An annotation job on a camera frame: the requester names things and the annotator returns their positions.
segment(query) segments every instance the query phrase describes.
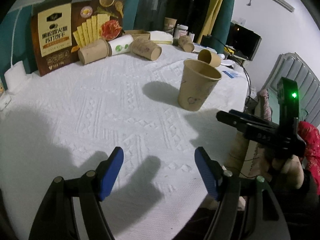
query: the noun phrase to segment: desk lamp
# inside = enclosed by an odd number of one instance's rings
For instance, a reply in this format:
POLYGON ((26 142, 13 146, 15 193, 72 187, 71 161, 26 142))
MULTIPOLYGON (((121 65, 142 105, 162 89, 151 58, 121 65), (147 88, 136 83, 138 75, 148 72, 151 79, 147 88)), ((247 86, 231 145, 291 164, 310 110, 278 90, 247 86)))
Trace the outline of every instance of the desk lamp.
POLYGON ((26 71, 24 69, 24 65, 22 61, 18 61, 16 64, 12 64, 12 55, 13 55, 13 41, 14 41, 14 32, 16 29, 17 21, 19 14, 22 10, 22 8, 33 5, 36 3, 41 3, 45 0, 16 0, 15 3, 10 8, 9 12, 13 12, 15 10, 18 10, 14 26, 13 26, 13 33, 12 33, 12 43, 11 43, 11 67, 9 70, 7 70, 4 74, 5 81, 7 83, 8 87, 8 94, 15 95, 17 94, 24 85, 26 85, 27 81, 30 80, 32 77, 32 74, 26 74, 26 71))

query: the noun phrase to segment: white lamp base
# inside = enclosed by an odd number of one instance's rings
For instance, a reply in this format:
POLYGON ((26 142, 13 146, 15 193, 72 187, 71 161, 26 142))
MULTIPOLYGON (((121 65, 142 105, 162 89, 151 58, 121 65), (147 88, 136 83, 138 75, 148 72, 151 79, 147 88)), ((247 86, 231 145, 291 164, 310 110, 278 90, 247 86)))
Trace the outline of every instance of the white lamp base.
POLYGON ((32 78, 32 74, 26 74, 22 61, 17 62, 4 74, 7 83, 7 93, 17 94, 32 78))

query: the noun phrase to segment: small bottle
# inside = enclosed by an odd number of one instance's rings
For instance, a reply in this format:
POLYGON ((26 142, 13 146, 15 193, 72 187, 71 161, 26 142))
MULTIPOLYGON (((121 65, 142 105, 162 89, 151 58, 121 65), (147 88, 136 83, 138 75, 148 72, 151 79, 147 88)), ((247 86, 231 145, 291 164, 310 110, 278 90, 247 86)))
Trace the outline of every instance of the small bottle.
POLYGON ((175 31, 174 31, 174 38, 178 39, 184 35, 188 35, 188 26, 178 24, 175 31))

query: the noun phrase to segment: jar lid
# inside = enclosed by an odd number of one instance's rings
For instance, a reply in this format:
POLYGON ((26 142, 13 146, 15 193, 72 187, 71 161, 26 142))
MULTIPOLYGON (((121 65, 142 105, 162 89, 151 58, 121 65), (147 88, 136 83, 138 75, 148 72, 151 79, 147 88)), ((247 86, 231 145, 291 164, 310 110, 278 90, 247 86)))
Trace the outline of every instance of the jar lid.
POLYGON ((188 26, 182 25, 182 24, 178 24, 177 28, 182 29, 182 30, 188 30, 188 26))

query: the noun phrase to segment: wall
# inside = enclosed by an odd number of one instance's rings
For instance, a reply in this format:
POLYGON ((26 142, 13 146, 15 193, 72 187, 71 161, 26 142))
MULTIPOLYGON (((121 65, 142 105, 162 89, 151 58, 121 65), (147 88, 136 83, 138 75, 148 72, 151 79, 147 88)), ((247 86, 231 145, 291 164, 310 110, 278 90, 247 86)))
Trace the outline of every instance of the wall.
POLYGON ((261 89, 279 54, 296 52, 320 79, 318 51, 320 30, 300 0, 285 0, 293 13, 273 0, 235 0, 232 20, 246 20, 245 27, 262 37, 261 44, 247 71, 252 86, 261 89))

